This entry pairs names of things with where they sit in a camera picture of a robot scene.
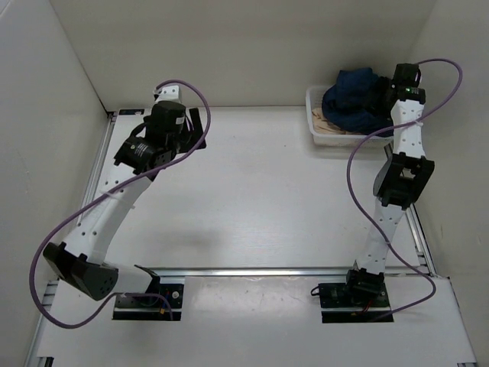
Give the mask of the dark blue denim trousers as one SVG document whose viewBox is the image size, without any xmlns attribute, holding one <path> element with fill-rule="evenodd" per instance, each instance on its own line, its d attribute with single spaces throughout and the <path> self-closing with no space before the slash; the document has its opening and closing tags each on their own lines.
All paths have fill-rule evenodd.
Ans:
<svg viewBox="0 0 489 367">
<path fill-rule="evenodd" d="M 363 102 L 379 78 L 370 67 L 338 72 L 335 85 L 322 97 L 322 114 L 342 130 L 369 135 L 392 125 L 392 121 L 367 112 Z"/>
</svg>

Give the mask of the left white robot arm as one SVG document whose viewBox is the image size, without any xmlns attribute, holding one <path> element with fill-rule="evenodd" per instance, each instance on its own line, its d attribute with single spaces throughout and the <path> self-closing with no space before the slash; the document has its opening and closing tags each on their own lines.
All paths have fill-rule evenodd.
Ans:
<svg viewBox="0 0 489 367">
<path fill-rule="evenodd" d="M 111 293 L 133 293 L 144 306 L 155 304 L 160 287 L 155 273 L 140 265 L 106 261 L 115 233 L 139 196 L 154 182 L 154 168 L 170 163 L 193 147 L 203 149 L 197 108 L 157 102 L 124 140 L 102 185 L 107 198 L 95 205 L 60 244 L 49 243 L 43 257 L 58 277 L 93 300 Z"/>
</svg>

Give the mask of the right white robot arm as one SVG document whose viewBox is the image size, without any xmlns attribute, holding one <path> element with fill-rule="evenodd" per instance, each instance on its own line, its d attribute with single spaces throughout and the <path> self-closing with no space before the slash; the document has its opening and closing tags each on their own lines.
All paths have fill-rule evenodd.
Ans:
<svg viewBox="0 0 489 367">
<path fill-rule="evenodd" d="M 375 211 L 368 217 L 371 229 L 343 287 L 343 296 L 351 305 L 372 304 L 381 295 L 387 255 L 399 255 L 392 246 L 399 222 L 419 199 L 435 168 L 422 143 L 426 93 L 419 88 L 420 77 L 416 64 L 397 65 L 382 99 L 393 122 L 393 152 L 375 178 Z"/>
</svg>

